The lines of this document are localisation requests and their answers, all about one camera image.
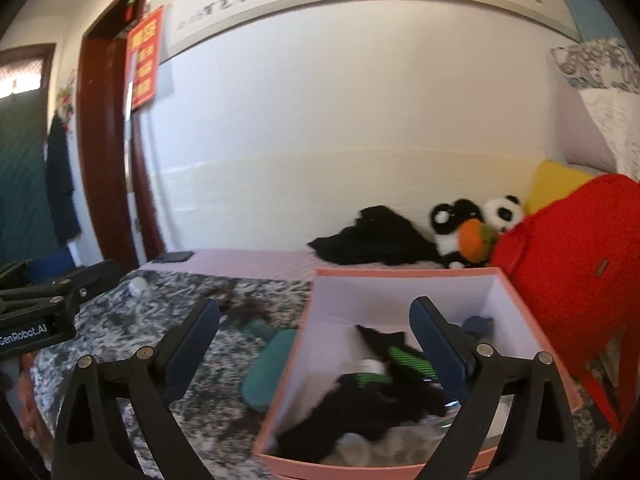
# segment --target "red bag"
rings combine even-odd
[[[504,234],[491,263],[619,432],[636,402],[640,358],[640,184],[618,174],[591,180]],[[618,418],[586,365],[623,327]]]

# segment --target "window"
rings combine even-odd
[[[27,59],[0,66],[0,98],[40,88],[44,60]]]

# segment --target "window curtain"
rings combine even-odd
[[[0,264],[59,250],[47,201],[39,90],[0,98]]]

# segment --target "white wall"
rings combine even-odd
[[[172,248],[295,250],[379,203],[524,195],[554,156],[569,40],[452,0],[351,0],[235,28],[160,68],[148,159]]]
[[[56,57],[50,85],[49,116],[54,113],[54,98],[58,86],[66,84],[78,70],[82,35],[113,0],[29,0],[0,41],[0,48],[32,43],[56,43]],[[75,119],[72,131],[75,131]],[[102,259],[89,215],[79,165],[78,144],[74,134],[69,138],[69,158],[76,192],[74,205],[82,235],[74,249],[82,264],[90,265]]]

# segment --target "yellow pillow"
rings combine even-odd
[[[592,178],[594,176],[589,173],[545,160],[533,175],[531,191],[524,203],[525,214],[531,215],[552,202],[568,196]]]

